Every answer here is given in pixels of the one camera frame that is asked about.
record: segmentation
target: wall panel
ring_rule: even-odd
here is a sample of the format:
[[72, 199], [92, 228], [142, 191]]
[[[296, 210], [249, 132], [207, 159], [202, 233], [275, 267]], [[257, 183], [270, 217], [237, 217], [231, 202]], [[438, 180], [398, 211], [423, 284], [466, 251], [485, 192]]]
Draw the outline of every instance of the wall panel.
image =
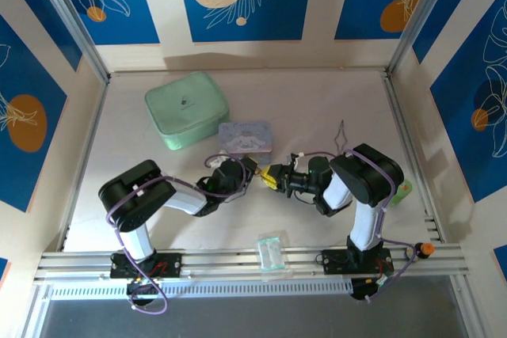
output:
[[[135, 0], [72, 1], [111, 71], [386, 66], [417, 4], [146, 0], [148, 10]], [[136, 18], [142, 23], [125, 27]], [[343, 32], [338, 23], [353, 25], [358, 33], [348, 33], [345, 27]], [[147, 35], [150, 30], [154, 36], [153, 25], [157, 40]]]
[[[507, 76], [499, 67], [505, 54], [498, 54], [505, 48], [496, 48], [507, 46], [504, 4], [460, 0], [422, 62], [410, 51], [394, 77], [448, 240], [461, 243], [478, 301], [498, 337], [507, 329], [507, 284], [494, 255], [507, 243], [507, 157], [500, 150], [504, 140], [496, 149], [494, 140], [505, 111]], [[497, 77], [489, 75], [492, 65]]]
[[12, 336], [40, 254], [55, 249], [104, 86], [85, 59], [74, 70], [25, 0], [0, 3], [0, 18], [0, 336]]
[[25, 0], [30, 6], [39, 22], [44, 26], [49, 36], [58, 45], [68, 63], [78, 69], [82, 52], [75, 43], [71, 34], [65, 28], [65, 24], [59, 19], [58, 13], [50, 0]]

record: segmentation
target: mint green pouch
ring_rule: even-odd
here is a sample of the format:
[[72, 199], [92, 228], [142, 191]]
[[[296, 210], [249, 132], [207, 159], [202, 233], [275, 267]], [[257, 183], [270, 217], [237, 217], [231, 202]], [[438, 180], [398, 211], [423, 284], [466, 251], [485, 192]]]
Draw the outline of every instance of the mint green pouch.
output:
[[214, 135], [229, 121], [229, 106], [213, 79], [195, 72], [151, 89], [145, 101], [158, 133], [170, 150]]

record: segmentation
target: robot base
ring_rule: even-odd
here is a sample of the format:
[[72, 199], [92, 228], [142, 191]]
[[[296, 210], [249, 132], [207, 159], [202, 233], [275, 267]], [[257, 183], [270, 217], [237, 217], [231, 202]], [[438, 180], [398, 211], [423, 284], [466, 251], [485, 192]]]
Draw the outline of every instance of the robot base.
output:
[[353, 279], [352, 297], [362, 300], [377, 292], [377, 280], [381, 275], [392, 275], [394, 268], [391, 252], [383, 248], [382, 242], [367, 251], [360, 251], [350, 237], [347, 238], [347, 247], [323, 250], [322, 267], [325, 275], [364, 275]]
[[[142, 277], [124, 253], [113, 253], [111, 262], [110, 279], [137, 279]], [[139, 263], [139, 266], [153, 278], [178, 278], [181, 271], [181, 254], [155, 252]]]

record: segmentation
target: green object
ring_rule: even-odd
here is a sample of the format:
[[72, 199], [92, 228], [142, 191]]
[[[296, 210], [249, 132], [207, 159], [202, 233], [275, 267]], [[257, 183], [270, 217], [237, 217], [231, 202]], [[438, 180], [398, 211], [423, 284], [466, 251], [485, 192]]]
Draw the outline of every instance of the green object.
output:
[[219, 131], [229, 106], [213, 79], [195, 72], [152, 89], [145, 101], [151, 119], [170, 150], [179, 150]]
[[412, 184], [408, 180], [404, 180], [399, 186], [393, 199], [389, 202], [389, 206], [397, 205], [412, 192]]
[[282, 243], [279, 237], [261, 239], [257, 245], [261, 256], [262, 271], [274, 271], [285, 268], [285, 261], [282, 256]]

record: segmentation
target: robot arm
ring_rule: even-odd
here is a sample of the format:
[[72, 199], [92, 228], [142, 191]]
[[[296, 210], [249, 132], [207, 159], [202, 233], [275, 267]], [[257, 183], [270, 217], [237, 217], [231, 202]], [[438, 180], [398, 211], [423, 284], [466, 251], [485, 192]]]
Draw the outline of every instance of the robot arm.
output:
[[272, 165], [263, 171], [262, 178], [270, 188], [285, 192], [287, 197], [294, 191], [314, 195], [318, 211], [328, 217], [350, 206], [354, 196], [356, 219], [349, 235], [352, 243], [349, 248], [361, 253], [379, 246], [383, 201], [391, 194], [390, 182], [371, 163], [392, 179], [395, 188], [404, 176], [395, 161], [367, 144], [352, 152], [331, 161], [314, 157], [308, 162], [308, 174], [294, 170], [298, 156], [293, 154], [289, 165]]
[[[154, 182], [122, 205], [112, 215], [112, 220], [132, 258], [141, 263], [149, 261], [148, 258], [154, 255], [146, 221], [161, 207], [172, 207], [203, 217], [216, 211], [228, 199], [227, 195], [246, 190], [257, 170], [257, 163], [249, 158], [243, 158], [241, 163], [246, 171], [243, 189], [239, 189], [243, 168], [237, 161], [228, 159], [210, 177], [201, 178], [195, 186], [185, 185], [184, 181], [177, 179]], [[161, 176], [162, 172], [154, 161], [143, 161], [103, 185], [99, 198], [109, 212], [132, 190]]]

